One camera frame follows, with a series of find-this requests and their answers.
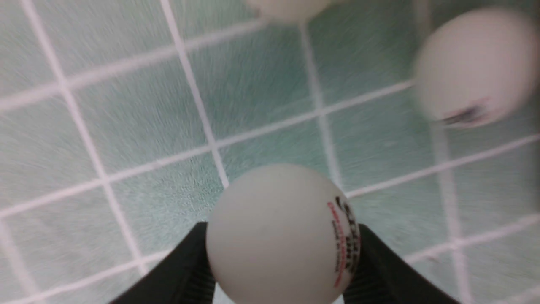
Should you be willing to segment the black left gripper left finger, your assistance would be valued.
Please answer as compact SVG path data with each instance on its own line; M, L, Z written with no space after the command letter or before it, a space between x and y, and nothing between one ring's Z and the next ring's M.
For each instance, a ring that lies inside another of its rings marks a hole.
M205 246L208 223L197 223L172 252L112 304L211 304L216 281Z

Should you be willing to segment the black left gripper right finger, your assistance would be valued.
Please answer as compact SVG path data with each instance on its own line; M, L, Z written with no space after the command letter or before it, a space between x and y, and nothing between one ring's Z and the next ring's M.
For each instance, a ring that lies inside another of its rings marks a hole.
M343 293L345 304L457 304L401 259L366 225L359 224L356 273Z

